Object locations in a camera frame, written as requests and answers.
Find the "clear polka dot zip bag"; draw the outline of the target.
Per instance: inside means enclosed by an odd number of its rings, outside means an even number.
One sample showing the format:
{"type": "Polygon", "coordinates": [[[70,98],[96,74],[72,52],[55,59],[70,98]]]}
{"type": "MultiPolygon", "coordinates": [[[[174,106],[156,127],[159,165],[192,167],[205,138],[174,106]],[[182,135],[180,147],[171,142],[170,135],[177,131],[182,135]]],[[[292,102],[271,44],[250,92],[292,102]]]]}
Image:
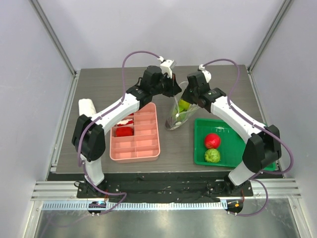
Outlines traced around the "clear polka dot zip bag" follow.
{"type": "Polygon", "coordinates": [[[188,86],[187,81],[183,81],[179,84],[182,92],[173,97],[173,106],[165,121],[165,128],[167,130],[175,130],[183,125],[196,111],[200,108],[196,104],[189,104],[181,99],[182,93],[188,86]]]}

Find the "red fake apple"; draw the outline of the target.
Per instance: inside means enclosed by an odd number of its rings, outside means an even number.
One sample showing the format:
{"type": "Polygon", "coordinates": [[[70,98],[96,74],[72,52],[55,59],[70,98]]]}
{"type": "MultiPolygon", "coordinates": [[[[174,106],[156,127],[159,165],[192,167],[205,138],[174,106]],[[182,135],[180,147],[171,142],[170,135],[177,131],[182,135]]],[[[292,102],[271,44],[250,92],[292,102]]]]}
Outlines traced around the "red fake apple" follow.
{"type": "Polygon", "coordinates": [[[207,149],[217,149],[221,145],[221,138],[215,133],[210,133],[205,137],[204,145],[207,149]]]}

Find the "green fake apple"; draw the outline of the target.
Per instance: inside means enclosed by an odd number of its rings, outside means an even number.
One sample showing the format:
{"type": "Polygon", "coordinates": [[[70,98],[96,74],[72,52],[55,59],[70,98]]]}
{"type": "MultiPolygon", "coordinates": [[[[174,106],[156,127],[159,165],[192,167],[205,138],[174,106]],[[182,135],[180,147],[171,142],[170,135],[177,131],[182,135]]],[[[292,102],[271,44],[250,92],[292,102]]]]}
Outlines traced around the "green fake apple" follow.
{"type": "Polygon", "coordinates": [[[212,148],[205,152],[204,158],[208,163],[218,163],[221,160],[221,155],[217,149],[212,148]]]}

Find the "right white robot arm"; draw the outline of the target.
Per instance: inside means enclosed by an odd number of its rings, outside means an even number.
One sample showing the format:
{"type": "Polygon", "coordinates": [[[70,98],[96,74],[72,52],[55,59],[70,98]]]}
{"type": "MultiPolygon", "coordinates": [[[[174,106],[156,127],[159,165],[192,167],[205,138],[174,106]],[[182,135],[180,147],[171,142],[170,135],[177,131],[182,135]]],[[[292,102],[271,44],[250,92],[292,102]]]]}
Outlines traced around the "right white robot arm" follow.
{"type": "Polygon", "coordinates": [[[234,108],[222,90],[210,88],[210,79],[207,71],[188,74],[188,86],[181,98],[222,119],[245,142],[242,162],[224,177],[225,193],[234,196],[248,179],[281,157],[280,132],[276,126],[258,123],[241,109],[234,108]]]}

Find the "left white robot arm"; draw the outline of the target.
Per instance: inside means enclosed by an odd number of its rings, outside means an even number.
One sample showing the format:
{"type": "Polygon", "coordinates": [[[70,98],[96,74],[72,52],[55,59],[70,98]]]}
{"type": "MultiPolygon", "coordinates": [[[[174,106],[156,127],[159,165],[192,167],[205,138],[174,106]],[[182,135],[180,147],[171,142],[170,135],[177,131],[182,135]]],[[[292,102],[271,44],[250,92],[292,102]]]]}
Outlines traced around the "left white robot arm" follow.
{"type": "Polygon", "coordinates": [[[160,66],[148,66],[138,83],[117,102],[91,117],[81,115],[77,119],[71,143],[77,151],[79,165],[84,167],[88,192],[93,197],[102,197],[106,190],[101,165],[101,156],[106,150],[105,135],[120,120],[150,103],[153,96],[173,97],[180,93],[181,88],[172,69],[165,62],[160,66]]]}

